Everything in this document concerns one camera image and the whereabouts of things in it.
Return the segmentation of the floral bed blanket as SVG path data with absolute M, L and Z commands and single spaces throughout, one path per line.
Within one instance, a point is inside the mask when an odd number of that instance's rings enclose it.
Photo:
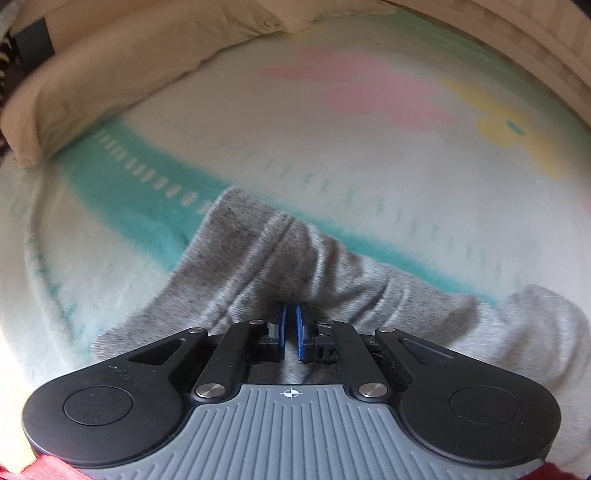
M 590 133 L 529 74 L 399 10 L 263 37 L 33 169 L 1 161 L 1 461 L 28 395 L 89 360 L 238 185 L 449 292 L 590 307 Z

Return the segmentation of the grey sweatpants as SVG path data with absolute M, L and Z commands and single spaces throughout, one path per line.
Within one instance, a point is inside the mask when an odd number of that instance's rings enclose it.
M 236 187 L 217 197 L 163 290 L 91 349 L 107 359 L 191 327 L 221 333 L 279 301 L 363 333 L 399 328 L 537 381 L 563 415 L 550 460 L 589 474 L 590 323 L 580 308 L 537 285 L 496 304 L 444 292 Z

